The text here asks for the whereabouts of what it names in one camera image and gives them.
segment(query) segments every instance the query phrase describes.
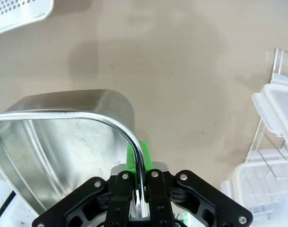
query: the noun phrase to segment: bolt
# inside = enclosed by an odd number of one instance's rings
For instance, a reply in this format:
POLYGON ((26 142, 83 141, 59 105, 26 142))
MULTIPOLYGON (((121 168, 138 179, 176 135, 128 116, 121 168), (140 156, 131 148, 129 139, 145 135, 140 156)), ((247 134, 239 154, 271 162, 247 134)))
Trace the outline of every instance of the bolt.
POLYGON ((158 176, 158 172, 153 171, 153 172, 151 173, 151 176, 152 176, 152 177, 157 177, 157 176, 158 176))
POLYGON ((99 186, 101 186, 101 182, 96 181, 96 182, 95 182, 95 187, 98 188, 99 186))
POLYGON ((245 216, 240 216, 238 221, 240 224, 245 224, 247 222, 247 218, 245 216))
POLYGON ((180 176, 180 178, 181 178, 181 180, 183 180, 183 181, 185 181, 185 180, 187 180, 187 175, 186 174, 182 174, 181 176, 180 176))
POLYGON ((126 179, 128 179, 128 174, 123 174, 123 176, 122 176, 122 178, 124 179, 124 180, 126 180, 126 179))

